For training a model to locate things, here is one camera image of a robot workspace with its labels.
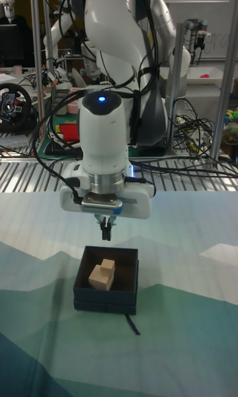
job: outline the red object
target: red object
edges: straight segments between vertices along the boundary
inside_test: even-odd
[[[60,124],[60,131],[63,134],[63,140],[66,142],[79,141],[77,124]]]

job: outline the monitor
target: monitor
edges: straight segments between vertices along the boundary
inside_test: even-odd
[[[19,28],[16,24],[0,25],[0,60],[24,59]]]

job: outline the dark blue box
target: dark blue box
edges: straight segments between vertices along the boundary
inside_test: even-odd
[[[109,291],[96,290],[89,283],[92,270],[103,259],[114,260],[116,266]],[[73,286],[75,309],[136,314],[138,266],[137,249],[86,246]]]

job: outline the wooden block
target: wooden block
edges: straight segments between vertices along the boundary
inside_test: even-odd
[[[103,277],[100,272],[100,265],[96,265],[94,270],[91,272],[89,276],[89,283],[96,290],[110,290],[112,287],[112,283],[114,280],[114,275],[111,277]]]
[[[104,259],[100,266],[101,275],[104,277],[112,277],[115,270],[115,261],[110,259]]]

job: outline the blue light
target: blue light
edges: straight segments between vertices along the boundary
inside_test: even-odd
[[[134,178],[135,172],[134,172],[134,166],[131,165],[131,177]]]

